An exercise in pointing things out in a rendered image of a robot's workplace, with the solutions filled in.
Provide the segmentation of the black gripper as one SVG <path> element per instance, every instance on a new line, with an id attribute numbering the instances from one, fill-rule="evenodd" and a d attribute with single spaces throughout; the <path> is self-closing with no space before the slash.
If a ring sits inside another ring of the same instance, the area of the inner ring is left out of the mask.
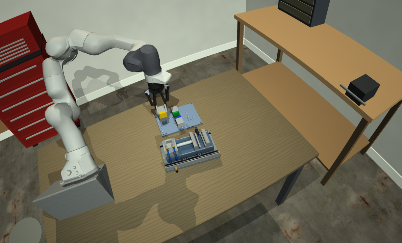
<path id="1" fill-rule="evenodd" d="M 144 91 L 144 92 L 145 92 L 145 95 L 148 97 L 148 100 L 149 100 L 151 106 L 155 106 L 155 109 L 157 110 L 157 113 L 159 115 L 159 110 L 158 110 L 157 103 L 156 103 L 156 94 L 159 93 L 161 95 L 162 99 L 163 99 L 164 108 L 165 108 L 165 110 L 167 112 L 167 101 L 169 101 L 169 88 L 170 88 L 169 85 L 168 84 L 164 85 L 164 84 L 149 83 L 148 82 L 148 86 L 149 86 L 148 90 Z M 166 98 L 164 98 L 164 95 L 162 93 L 162 90 L 164 88 L 165 88 Z M 149 96 L 149 92 L 151 92 L 153 94 L 153 102 L 151 101 L 151 98 Z"/>

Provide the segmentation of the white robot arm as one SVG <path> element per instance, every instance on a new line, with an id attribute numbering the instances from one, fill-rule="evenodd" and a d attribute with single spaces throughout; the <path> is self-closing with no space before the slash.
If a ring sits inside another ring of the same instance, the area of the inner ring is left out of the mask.
<path id="1" fill-rule="evenodd" d="M 46 90 L 54 104 L 46 109 L 45 120 L 58 132 L 67 151 L 60 186 L 86 178 L 99 170 L 81 130 L 74 123 L 80 117 L 81 110 L 69 92 L 62 67 L 77 57 L 78 50 L 98 55 L 111 48 L 129 51 L 123 59 L 124 67 L 131 72 L 143 71 L 146 82 L 167 84 L 172 77 L 161 68 L 155 46 L 143 40 L 97 34 L 83 29 L 72 30 L 68 37 L 51 37 L 45 48 L 51 57 L 46 58 L 42 66 Z"/>

